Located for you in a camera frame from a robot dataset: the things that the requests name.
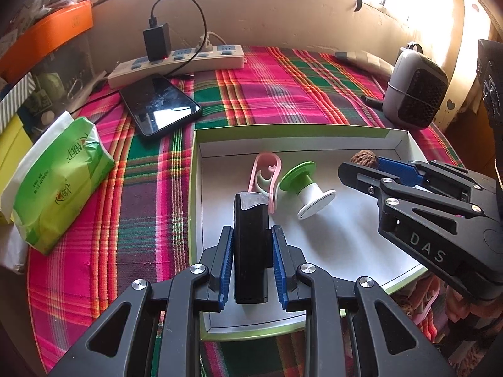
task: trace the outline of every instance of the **smartphone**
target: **smartphone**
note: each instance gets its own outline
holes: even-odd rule
[[[159,74],[140,79],[119,92],[146,138],[161,137],[202,114],[200,105]]]

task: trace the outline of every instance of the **striped tablecloth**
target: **striped tablecloth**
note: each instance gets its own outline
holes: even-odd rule
[[[253,123],[393,127],[359,100],[382,98],[369,75],[333,56],[245,47],[242,70],[174,79],[203,107],[196,128]],[[188,191],[194,126],[148,145],[118,93],[106,86],[81,115],[97,120],[116,168],[48,257],[31,249],[28,296],[35,339],[50,370],[130,282],[173,277],[189,264]],[[412,134],[428,159],[459,163],[440,131]],[[303,375],[303,332],[255,341],[202,343],[203,376]]]

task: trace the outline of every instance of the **orange box lid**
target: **orange box lid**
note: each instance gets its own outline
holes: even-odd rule
[[[92,4],[82,1],[56,11],[21,35],[0,59],[0,77],[14,84],[35,65],[92,27]]]

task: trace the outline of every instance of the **phone screen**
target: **phone screen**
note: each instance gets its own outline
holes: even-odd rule
[[[201,109],[196,102],[160,75],[141,79],[121,89],[120,93],[145,136],[157,133]]]

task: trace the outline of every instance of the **shallow cardboard box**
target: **shallow cardboard box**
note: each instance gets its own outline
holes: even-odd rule
[[[274,152],[283,163],[282,177],[305,161],[317,165],[313,179],[323,191],[335,189],[335,200],[318,214],[299,221],[302,207],[294,194],[282,193],[270,225],[283,227],[288,244],[301,248],[306,260],[332,276],[355,281],[371,276],[388,293],[419,277],[426,269],[377,232],[376,199],[345,187],[338,167],[361,149],[396,160],[426,161],[406,131],[357,126],[270,124],[195,131],[189,190],[190,262],[217,245],[222,227],[233,226],[233,202],[247,191],[253,161]],[[278,302],[272,269],[268,302],[238,305],[231,280],[222,313],[201,317],[203,340],[243,340],[291,333],[304,327],[304,313],[286,313]]]

